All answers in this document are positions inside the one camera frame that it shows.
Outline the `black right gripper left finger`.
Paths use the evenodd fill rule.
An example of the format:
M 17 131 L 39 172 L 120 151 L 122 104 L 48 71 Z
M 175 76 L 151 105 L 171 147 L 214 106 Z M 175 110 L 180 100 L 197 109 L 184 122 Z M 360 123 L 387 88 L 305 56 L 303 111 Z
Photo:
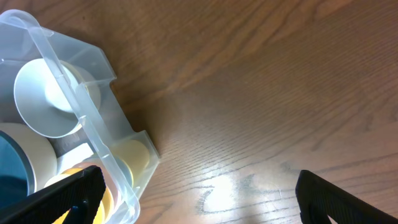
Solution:
M 89 166 L 9 207 L 1 209 L 1 223 L 93 223 L 106 190 L 103 173 Z

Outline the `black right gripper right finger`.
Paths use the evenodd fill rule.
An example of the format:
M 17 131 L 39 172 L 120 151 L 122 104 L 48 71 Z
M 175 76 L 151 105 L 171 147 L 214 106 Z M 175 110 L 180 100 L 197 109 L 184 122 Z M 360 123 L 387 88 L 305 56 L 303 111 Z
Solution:
M 373 207 L 309 170 L 301 170 L 295 195 L 304 224 L 391 223 L 397 218 Z

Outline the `pink cup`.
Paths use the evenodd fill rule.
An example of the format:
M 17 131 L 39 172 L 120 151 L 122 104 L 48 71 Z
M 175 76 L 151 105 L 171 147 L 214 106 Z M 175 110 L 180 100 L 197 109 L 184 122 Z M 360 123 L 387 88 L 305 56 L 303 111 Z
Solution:
M 119 200 L 119 191 L 118 188 L 116 187 L 116 184 L 114 183 L 110 173 L 108 172 L 108 170 L 105 168 L 105 166 L 103 165 L 101 159 L 99 158 L 89 158 L 86 159 L 80 163 L 77 163 L 73 166 L 73 168 L 86 168 L 88 166 L 98 166 L 102 173 L 103 173 L 103 177 L 104 177 L 104 181 L 106 186 L 109 188 L 109 191 L 112 193 L 113 196 L 113 201 L 114 201 L 114 205 L 116 205 L 118 203 Z

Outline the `yellow cup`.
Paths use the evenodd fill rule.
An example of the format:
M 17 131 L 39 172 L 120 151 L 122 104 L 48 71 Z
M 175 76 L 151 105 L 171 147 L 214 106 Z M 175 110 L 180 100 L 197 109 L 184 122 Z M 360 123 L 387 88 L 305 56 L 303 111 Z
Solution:
M 131 168 L 134 181 L 137 180 L 149 165 L 149 150 L 138 140 L 130 139 L 111 147 L 113 156 L 124 160 Z
M 66 177 L 69 177 L 72 174 L 75 174 L 81 170 L 82 168 L 67 169 L 63 171 L 61 174 L 55 175 L 52 178 L 50 178 L 45 184 L 45 187 L 48 187 L 62 179 L 65 179 Z M 93 220 L 93 224 L 105 224 L 105 222 L 109 220 L 113 208 L 114 208 L 113 196 L 111 195 L 109 188 L 106 187 L 106 190 L 103 194 L 103 199 L 100 202 L 99 208 L 96 212 L 96 216 Z

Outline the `grey bowl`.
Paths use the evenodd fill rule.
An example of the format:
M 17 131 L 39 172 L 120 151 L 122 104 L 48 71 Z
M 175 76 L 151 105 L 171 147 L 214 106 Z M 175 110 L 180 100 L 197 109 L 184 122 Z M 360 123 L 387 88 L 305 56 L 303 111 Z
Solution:
M 24 122 L 47 138 L 62 138 L 81 129 L 72 107 L 42 58 L 27 62 L 14 82 L 14 101 Z

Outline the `beige bowl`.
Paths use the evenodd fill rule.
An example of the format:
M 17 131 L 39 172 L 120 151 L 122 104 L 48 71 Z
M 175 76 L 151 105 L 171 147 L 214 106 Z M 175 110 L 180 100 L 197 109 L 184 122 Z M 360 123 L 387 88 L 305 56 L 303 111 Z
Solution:
M 49 141 L 18 123 L 1 123 L 1 131 L 9 136 L 22 149 L 32 170 L 33 183 L 29 194 L 43 189 L 46 183 L 57 174 L 57 157 Z

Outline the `yellow bowl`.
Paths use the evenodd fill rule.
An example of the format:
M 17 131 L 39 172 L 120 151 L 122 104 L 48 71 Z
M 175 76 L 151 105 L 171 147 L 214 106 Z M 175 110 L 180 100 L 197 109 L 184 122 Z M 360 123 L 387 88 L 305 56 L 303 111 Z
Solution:
M 64 70 L 67 73 L 67 77 L 69 78 L 70 84 L 74 90 L 82 82 L 92 82 L 95 80 L 94 77 L 85 69 L 79 66 L 73 66 L 63 60 L 61 60 L 60 62 L 63 65 Z M 101 105 L 101 93 L 98 85 L 86 86 L 85 89 L 88 92 L 96 108 L 99 109 Z M 66 97 L 62 95 L 60 99 L 61 105 L 59 109 L 67 113 L 73 113 L 72 107 L 70 106 Z

